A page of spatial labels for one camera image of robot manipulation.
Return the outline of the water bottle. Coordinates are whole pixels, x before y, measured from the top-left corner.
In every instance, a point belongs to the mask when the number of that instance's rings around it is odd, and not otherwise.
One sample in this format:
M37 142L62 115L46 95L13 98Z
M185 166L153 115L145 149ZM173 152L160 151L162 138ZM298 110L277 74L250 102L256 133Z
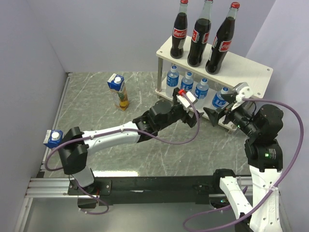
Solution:
M180 89L190 92L192 91L193 84L194 84L194 80L192 77L192 73L186 72L185 76L182 78Z
M179 72L176 65L172 65L167 73L166 95L170 98L173 96L174 88L177 87L179 81Z
M223 99L222 94L227 94L229 89L227 87L223 87L221 90L217 91L211 101L211 109L222 108L226 104L226 100Z
M196 109L203 107L208 90L209 85L207 78L203 78L199 83L197 83L194 91L194 96L197 99L197 102L195 103Z

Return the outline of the cola bottle shelved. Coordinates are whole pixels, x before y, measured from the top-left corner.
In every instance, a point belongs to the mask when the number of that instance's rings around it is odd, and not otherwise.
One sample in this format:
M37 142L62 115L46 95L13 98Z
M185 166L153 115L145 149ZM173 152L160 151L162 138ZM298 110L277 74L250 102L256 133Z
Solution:
M205 66L205 70L209 74L217 74L221 69L222 62L231 46L234 36L235 21L239 8L239 2L235 1L231 3L229 12L216 33L210 56Z
M205 0L203 9L197 19L192 38L187 63L191 67L198 67L201 64L203 53L208 42L211 29L212 0Z
M187 6L187 0L180 1L179 11L174 21L170 55L176 59L183 56L183 45L187 36Z

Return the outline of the blue juice carton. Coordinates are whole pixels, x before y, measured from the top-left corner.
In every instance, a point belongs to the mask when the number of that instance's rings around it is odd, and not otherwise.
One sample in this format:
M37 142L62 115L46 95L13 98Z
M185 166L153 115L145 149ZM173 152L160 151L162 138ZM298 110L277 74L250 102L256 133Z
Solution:
M116 73L107 81L116 108L124 111L129 106L124 77Z

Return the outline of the dark juice carton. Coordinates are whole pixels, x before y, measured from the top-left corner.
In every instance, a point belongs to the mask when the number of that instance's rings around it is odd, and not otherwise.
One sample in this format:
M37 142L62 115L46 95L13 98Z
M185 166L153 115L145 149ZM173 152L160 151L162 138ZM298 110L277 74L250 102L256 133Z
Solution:
M61 130L47 130L43 144L52 149L57 147L63 138L63 131Z

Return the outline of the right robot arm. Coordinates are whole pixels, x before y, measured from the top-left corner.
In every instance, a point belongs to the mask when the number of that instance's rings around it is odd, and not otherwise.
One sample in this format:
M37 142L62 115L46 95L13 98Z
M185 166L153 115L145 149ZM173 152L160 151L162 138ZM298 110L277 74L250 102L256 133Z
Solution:
M240 204L244 193L232 187L227 176L213 179L212 188L218 193L228 193L235 215L250 220L245 226L248 230L281 232L279 191L275 182L281 178L283 169L283 153L276 140L283 128L283 111L265 104L256 114L250 115L236 101L235 95L225 94L224 99L228 102L225 108L214 110L205 107L204 111L213 126L218 124L220 118L224 118L225 123L232 122L248 136L244 146L253 183L253 207L248 210L244 204Z

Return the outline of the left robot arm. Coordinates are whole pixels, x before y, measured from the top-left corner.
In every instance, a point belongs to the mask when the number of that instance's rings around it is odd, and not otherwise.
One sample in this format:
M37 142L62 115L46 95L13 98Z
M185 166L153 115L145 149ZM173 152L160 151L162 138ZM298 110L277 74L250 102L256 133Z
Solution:
M150 139L165 142L159 139L158 133L179 120L191 128L199 126L203 114L195 109L196 102L191 92L176 88L173 102L159 100L143 115L126 124L91 131L71 128L58 150L64 173L74 177L85 194L93 193L97 183L92 170L86 165L88 156L117 145L136 144Z

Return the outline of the wooden two-tier shelf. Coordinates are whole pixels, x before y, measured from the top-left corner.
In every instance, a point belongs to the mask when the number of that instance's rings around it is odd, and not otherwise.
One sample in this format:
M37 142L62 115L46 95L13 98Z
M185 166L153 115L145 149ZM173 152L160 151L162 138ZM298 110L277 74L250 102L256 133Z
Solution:
M202 63L199 67L191 67L187 63L187 56L190 50L191 37L187 36L183 49L184 54L180 59L174 59L170 56L170 47L172 38L169 37L164 44L158 49L158 75L156 84L156 94L172 100L166 95L166 76L162 75L163 62L168 61L176 65L177 68L185 70L206 78L208 81L219 83L229 89L232 89L239 83L246 82L253 91L254 98L263 98L273 69L271 67L254 62L250 59L228 52L223 60L222 67L218 74L212 75L206 72L205 65L209 57L211 45L207 44L204 50Z

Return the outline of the black base beam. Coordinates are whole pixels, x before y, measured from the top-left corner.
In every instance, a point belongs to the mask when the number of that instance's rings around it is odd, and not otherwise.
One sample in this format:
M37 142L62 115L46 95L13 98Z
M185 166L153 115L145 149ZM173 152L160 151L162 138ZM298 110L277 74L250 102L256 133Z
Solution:
M210 175L96 177L83 189L108 205L195 203L221 208L229 204Z

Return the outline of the aluminium rail frame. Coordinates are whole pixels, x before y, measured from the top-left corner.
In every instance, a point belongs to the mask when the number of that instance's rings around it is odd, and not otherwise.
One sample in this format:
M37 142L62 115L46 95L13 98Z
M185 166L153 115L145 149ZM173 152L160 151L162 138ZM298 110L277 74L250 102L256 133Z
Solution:
M20 214L15 226L15 232L24 232L34 199L52 199L67 197L65 187L69 184L65 178L44 178L44 163L50 150L44 152L40 170L35 178L30 179Z

